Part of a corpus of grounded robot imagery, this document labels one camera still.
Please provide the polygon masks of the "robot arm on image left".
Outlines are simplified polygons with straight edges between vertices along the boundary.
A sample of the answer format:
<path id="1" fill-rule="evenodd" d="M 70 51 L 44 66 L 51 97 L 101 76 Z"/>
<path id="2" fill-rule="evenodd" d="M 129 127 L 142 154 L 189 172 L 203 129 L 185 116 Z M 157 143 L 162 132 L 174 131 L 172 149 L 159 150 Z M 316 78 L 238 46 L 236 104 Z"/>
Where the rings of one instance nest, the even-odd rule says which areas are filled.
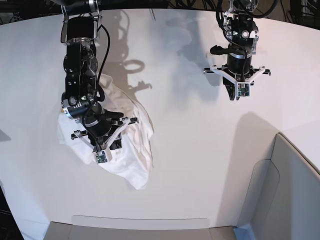
<path id="1" fill-rule="evenodd" d="M 84 140 L 94 153 L 122 147 L 122 129 L 135 124 L 136 117 L 127 118 L 122 112 L 104 109 L 105 100 L 100 86 L 102 72 L 98 69 L 97 48 L 101 14 L 98 0 L 66 0 L 61 4 L 63 25 L 60 41 L 66 45 L 63 69 L 65 91 L 61 96 L 63 112 L 80 123 L 71 139 Z"/>

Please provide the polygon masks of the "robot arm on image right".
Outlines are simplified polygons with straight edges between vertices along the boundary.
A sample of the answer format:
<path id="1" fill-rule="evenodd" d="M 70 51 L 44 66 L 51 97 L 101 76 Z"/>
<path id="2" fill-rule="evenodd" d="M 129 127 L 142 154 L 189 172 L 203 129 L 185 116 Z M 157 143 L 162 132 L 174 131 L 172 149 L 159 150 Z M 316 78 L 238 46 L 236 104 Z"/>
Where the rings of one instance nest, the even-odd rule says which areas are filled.
<path id="1" fill-rule="evenodd" d="M 254 19 L 268 17 L 278 1 L 273 1 L 271 7 L 262 14 L 254 14 L 259 4 L 257 0 L 230 0 L 227 11 L 222 10 L 222 3 L 221 0 L 217 2 L 215 17 L 218 27 L 228 41 L 228 47 L 215 45 L 209 53 L 212 56 L 226 55 L 227 62 L 220 67 L 213 64 L 204 68 L 203 73 L 221 76 L 229 99 L 234 101 L 250 96 L 251 87 L 258 77 L 271 75 L 271 71 L 266 67 L 254 68 L 251 65 L 260 36 Z"/>

